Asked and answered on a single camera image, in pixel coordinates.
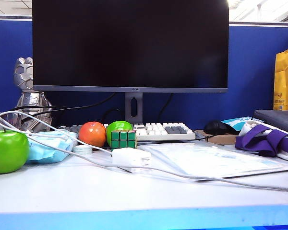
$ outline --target blue packet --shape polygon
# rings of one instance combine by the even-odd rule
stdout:
[[[241,131],[242,127],[244,126],[246,121],[250,121],[252,118],[250,116],[245,116],[245,117],[239,117],[239,118],[233,118],[233,119],[228,119],[222,121],[223,123],[226,123],[233,127],[236,131]],[[255,121],[263,122],[262,120],[253,118]]]

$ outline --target rubik's cube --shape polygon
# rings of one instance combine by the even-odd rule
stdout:
[[[136,149],[135,130],[115,130],[111,133],[111,150],[121,148]]]

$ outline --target green cube face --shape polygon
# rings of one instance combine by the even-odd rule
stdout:
[[[119,131],[112,131],[111,137],[112,137],[112,140],[119,140],[120,139],[120,132]]]
[[[124,131],[120,132],[120,140],[127,140],[127,132]]]
[[[111,148],[118,149],[119,148],[119,141],[118,140],[112,140],[111,141]]]
[[[128,132],[128,140],[135,140],[135,131]]]
[[[126,140],[120,140],[120,149],[127,147],[127,141]]]
[[[129,148],[135,149],[135,141],[134,141],[134,140],[128,140],[127,146],[128,146]]]

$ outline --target tape roll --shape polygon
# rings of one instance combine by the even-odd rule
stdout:
[[[73,147],[72,151],[74,153],[77,153],[77,154],[89,154],[89,153],[92,153],[92,147],[89,147],[87,145],[77,145],[75,147]]]

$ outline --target apple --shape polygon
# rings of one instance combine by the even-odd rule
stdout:
[[[127,121],[115,121],[107,127],[107,143],[111,146],[112,131],[114,130],[133,130],[132,124]]]
[[[106,128],[97,121],[86,122],[79,130],[79,140],[102,147],[106,142]]]
[[[25,134],[0,130],[0,173],[20,169],[29,156],[29,141]]]

